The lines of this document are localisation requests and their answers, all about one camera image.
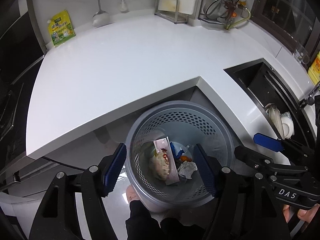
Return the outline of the right hand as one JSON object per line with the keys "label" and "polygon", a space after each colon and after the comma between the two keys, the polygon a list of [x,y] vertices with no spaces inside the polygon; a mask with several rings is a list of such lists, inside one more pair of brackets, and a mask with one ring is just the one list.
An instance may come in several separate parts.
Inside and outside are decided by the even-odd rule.
{"label": "right hand", "polygon": [[[297,217],[301,220],[301,222],[298,223],[298,225],[300,225],[300,227],[295,227],[293,229],[293,233],[297,234],[299,232],[303,232],[308,225],[311,223],[311,221],[313,220],[314,216],[316,215],[317,211],[319,209],[319,204],[316,204],[313,208],[311,208],[310,210],[298,210],[297,211]],[[290,219],[292,218],[291,215],[291,211],[290,211],[290,206],[288,205],[283,205],[283,215],[285,217],[286,222],[288,223],[290,221]]]}

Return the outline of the left hand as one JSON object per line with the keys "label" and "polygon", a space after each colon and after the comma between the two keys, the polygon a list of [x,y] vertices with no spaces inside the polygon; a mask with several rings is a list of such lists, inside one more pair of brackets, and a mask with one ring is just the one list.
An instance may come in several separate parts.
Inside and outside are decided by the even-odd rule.
{"label": "left hand", "polygon": [[127,202],[130,204],[132,201],[140,201],[140,197],[133,188],[132,185],[129,185],[126,189],[126,198]]}

